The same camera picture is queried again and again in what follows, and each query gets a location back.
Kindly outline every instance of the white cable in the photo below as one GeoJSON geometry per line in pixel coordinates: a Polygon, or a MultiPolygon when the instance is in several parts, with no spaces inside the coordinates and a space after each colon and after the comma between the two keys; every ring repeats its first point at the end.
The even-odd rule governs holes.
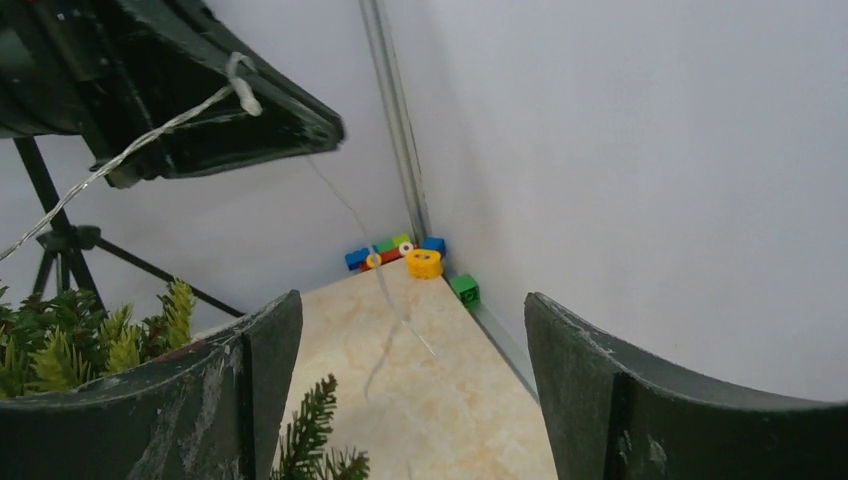
{"type": "Polygon", "coordinates": [[[177,115],[176,117],[165,122],[159,128],[153,129],[145,133],[144,135],[138,137],[133,143],[131,143],[126,149],[124,149],[124,151],[121,152],[120,155],[106,162],[105,165],[100,167],[85,181],[74,185],[74,187],[71,188],[68,193],[65,194],[64,197],[62,197],[59,203],[57,203],[52,210],[47,212],[47,214],[44,215],[44,217],[38,223],[36,223],[31,230],[24,234],[24,236],[21,237],[21,239],[15,242],[12,246],[4,250],[3,253],[0,253],[0,262],[8,258],[9,255],[15,253],[15,250],[21,248],[21,246],[26,243],[27,240],[38,235],[38,233],[41,232],[41,230],[43,230],[44,227],[46,227],[51,220],[53,220],[53,217],[58,215],[59,212],[62,211],[63,208],[65,208],[65,205],[67,205],[71,200],[74,199],[74,197],[79,195],[80,192],[82,192],[89,185],[91,185],[92,182],[103,176],[108,175],[115,168],[117,168],[124,160],[126,160],[126,158],[129,157],[132,153],[136,152],[137,150],[141,149],[142,147],[156,140],[162,135],[170,133],[170,131],[177,125],[181,125],[191,120],[192,118],[200,115],[201,113],[203,113],[203,111],[205,111],[212,105],[226,98],[226,96],[232,93],[233,91],[235,91],[236,94],[239,96],[242,108],[244,108],[250,115],[257,116],[261,114],[262,107],[261,105],[259,105],[259,102],[256,100],[256,97],[254,97],[253,91],[251,90],[250,86],[243,79],[236,76],[236,67],[240,62],[244,63],[249,68],[254,69],[253,62],[251,62],[248,57],[245,57],[241,53],[234,52],[230,56],[230,60],[227,63],[227,79],[230,82],[227,86],[222,87],[220,90],[212,94],[211,97],[207,98],[200,105],[177,115]]]}
{"type": "MultiPolygon", "coordinates": [[[[321,180],[324,180],[324,183],[326,183],[327,186],[330,187],[330,190],[333,192],[333,195],[335,195],[336,198],[339,199],[339,201],[342,203],[342,205],[344,205],[348,210],[350,210],[350,213],[353,215],[353,218],[356,220],[356,223],[359,225],[359,229],[362,232],[362,236],[365,239],[365,245],[368,246],[368,252],[371,255],[371,258],[376,258],[377,253],[374,251],[374,247],[373,247],[374,243],[371,240],[371,236],[368,234],[368,229],[365,228],[365,223],[363,223],[362,219],[359,218],[359,214],[356,213],[356,210],[354,210],[354,208],[350,206],[350,204],[347,202],[347,200],[345,200],[344,196],[341,193],[339,193],[339,191],[336,189],[335,185],[333,185],[333,182],[331,182],[327,177],[325,177],[324,174],[321,173],[321,170],[318,170],[318,166],[315,165],[315,160],[313,160],[311,156],[307,156],[306,161],[309,163],[309,165],[312,167],[312,169],[315,170],[315,173],[318,174],[319,177],[321,177],[321,180]]],[[[427,350],[430,351],[430,354],[432,354],[435,357],[436,352],[433,351],[433,348],[430,346],[429,343],[427,343],[427,340],[425,340],[424,337],[422,337],[415,330],[415,327],[412,326],[412,322],[410,321],[409,317],[406,314],[401,313],[400,310],[395,305],[395,302],[392,300],[392,296],[391,296],[391,294],[389,294],[389,287],[386,284],[386,278],[383,276],[382,267],[380,265],[380,262],[375,261],[374,265],[375,265],[374,270],[377,274],[377,281],[380,283],[380,289],[383,291],[383,296],[386,298],[386,303],[388,303],[389,307],[391,307],[392,312],[394,312],[394,314],[395,314],[395,317],[397,317],[397,319],[400,323],[406,325],[409,328],[409,330],[413,333],[413,335],[418,337],[418,340],[420,340],[421,343],[423,343],[424,346],[427,347],[427,350]]]]}

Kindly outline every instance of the yellow round block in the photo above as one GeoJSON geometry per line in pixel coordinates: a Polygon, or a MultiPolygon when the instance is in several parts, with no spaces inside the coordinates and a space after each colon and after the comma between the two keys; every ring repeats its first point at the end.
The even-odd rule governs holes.
{"type": "Polygon", "coordinates": [[[409,275],[415,278],[439,278],[444,273],[442,254],[435,250],[415,249],[406,257],[406,267],[409,275]]]}
{"type": "Polygon", "coordinates": [[[380,256],[379,253],[375,253],[374,255],[368,255],[365,259],[365,265],[368,265],[368,268],[374,268],[376,266],[383,264],[383,257],[380,256]]]}

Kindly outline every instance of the black tripod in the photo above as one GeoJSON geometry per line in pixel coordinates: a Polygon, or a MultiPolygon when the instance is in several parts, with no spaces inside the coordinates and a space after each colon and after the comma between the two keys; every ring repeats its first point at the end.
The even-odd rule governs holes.
{"type": "MultiPolygon", "coordinates": [[[[44,157],[41,156],[35,139],[32,137],[16,138],[15,147],[18,149],[21,160],[23,160],[27,174],[32,181],[32,186],[35,187],[35,193],[38,194],[41,206],[44,207],[45,212],[49,212],[59,203],[59,194],[56,192],[56,186],[53,185],[50,172],[44,164],[44,157]]],[[[94,279],[82,254],[83,250],[93,250],[94,247],[111,253],[121,260],[166,282],[174,280],[173,275],[145,262],[114,243],[104,240],[100,236],[100,228],[90,225],[71,225],[64,209],[60,210],[59,214],[50,221],[50,226],[53,227],[52,231],[36,237],[38,243],[44,247],[41,265],[38,267],[35,286],[32,289],[33,295],[39,299],[41,299],[44,289],[47,287],[50,270],[52,270],[53,264],[56,263],[57,292],[64,292],[71,288],[71,276],[73,275],[77,283],[77,288],[89,290],[94,293],[96,299],[95,308],[104,309],[103,299],[97,291],[97,286],[94,284],[94,279]]],[[[198,299],[203,300],[224,313],[228,313],[234,317],[244,315],[244,313],[198,290],[194,286],[191,289],[198,299]]]]}

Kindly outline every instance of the marble floor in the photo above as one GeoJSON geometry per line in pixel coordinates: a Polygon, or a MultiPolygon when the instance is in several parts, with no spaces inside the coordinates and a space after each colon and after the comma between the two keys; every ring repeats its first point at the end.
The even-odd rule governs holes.
{"type": "Polygon", "coordinates": [[[402,260],[382,271],[436,356],[397,328],[374,271],[310,292],[283,425],[332,373],[339,387],[330,444],[366,450],[372,480],[556,479],[538,405],[448,284],[409,277],[402,260]]]}

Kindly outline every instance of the white backdrop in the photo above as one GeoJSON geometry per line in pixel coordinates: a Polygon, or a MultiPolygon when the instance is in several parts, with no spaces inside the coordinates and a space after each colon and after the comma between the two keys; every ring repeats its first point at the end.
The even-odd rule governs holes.
{"type": "MultiPolygon", "coordinates": [[[[357,208],[372,233],[410,229],[359,6],[344,0],[208,0],[217,17],[284,75],[339,112],[348,129],[340,151],[316,156],[319,168],[357,208]]],[[[64,194],[92,159],[78,137],[39,145],[64,194]]],[[[17,240],[42,211],[11,140],[0,141],[0,244],[17,240]]],[[[363,243],[347,210],[303,159],[287,159],[204,179],[157,180],[129,190],[99,182],[68,208],[71,221],[103,227],[104,237],[250,310],[296,288],[346,276],[344,254],[363,243]]],[[[33,240],[0,263],[17,302],[35,278],[33,240]]],[[[87,254],[107,306],[134,302],[138,316],[157,307],[164,284],[101,252],[87,254]]],[[[201,305],[195,325],[228,317],[201,305]]]]}
{"type": "Polygon", "coordinates": [[[848,398],[848,3],[391,0],[433,230],[725,380],[848,398]]]}

